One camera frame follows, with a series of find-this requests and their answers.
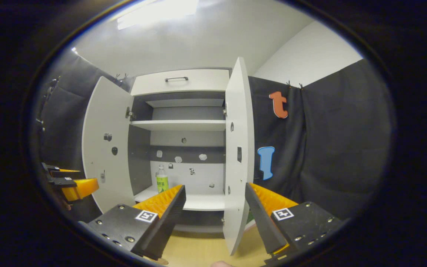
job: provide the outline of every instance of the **white wall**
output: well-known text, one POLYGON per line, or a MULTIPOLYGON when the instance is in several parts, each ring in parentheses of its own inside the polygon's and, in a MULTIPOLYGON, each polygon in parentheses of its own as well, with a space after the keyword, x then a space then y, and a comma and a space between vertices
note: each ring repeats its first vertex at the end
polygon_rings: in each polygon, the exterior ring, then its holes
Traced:
POLYGON ((254 77, 306 86, 362 59, 345 40, 312 22, 284 44, 254 77))

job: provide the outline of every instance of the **hand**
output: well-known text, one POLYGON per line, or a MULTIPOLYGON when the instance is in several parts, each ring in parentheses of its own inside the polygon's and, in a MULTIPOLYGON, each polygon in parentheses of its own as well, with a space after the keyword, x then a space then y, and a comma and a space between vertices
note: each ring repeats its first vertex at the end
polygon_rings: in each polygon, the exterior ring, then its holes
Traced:
POLYGON ((216 262, 212 263, 212 265, 210 265, 210 267, 234 267, 234 266, 232 266, 232 265, 230 265, 224 261, 216 261, 216 262))

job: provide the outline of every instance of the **ceiling light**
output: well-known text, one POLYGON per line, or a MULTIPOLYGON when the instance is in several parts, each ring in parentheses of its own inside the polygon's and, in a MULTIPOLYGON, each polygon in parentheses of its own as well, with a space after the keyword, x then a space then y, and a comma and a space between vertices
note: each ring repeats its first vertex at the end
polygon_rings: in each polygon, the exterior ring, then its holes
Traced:
POLYGON ((148 4, 138 6, 137 9, 117 19, 118 29, 195 14, 198 2, 198 0, 157 0, 154 2, 151 0, 148 4))

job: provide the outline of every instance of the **cabinet door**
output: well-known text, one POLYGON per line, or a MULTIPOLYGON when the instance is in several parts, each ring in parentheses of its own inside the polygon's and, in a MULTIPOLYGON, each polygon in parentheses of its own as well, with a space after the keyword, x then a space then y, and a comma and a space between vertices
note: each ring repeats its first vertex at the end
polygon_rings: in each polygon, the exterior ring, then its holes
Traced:
POLYGON ((227 109, 224 236, 233 255, 242 239, 249 206, 245 184, 253 182, 255 137, 251 92, 244 59, 239 57, 225 90, 227 109))
POLYGON ((119 203, 135 204, 128 171, 129 117, 125 117, 126 108, 132 109, 133 98, 101 77, 85 113, 83 168, 87 178, 98 178, 100 188, 93 193, 93 198, 103 213, 119 203), (111 135, 112 139, 104 140, 104 134, 111 135))

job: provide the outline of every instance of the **white shelf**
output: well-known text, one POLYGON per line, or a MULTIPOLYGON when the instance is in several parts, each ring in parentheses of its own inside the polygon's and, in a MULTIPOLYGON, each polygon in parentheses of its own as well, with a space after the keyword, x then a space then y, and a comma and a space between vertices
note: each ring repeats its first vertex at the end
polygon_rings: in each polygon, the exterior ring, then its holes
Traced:
MULTIPOLYGON (((150 186, 134 196, 134 200, 141 202, 158 194, 157 186, 150 186)), ((193 195, 186 194, 183 209, 186 211, 223 211, 225 209, 224 195, 193 195)))
POLYGON ((159 120, 131 122, 150 131, 217 131, 225 130, 225 120, 159 120))

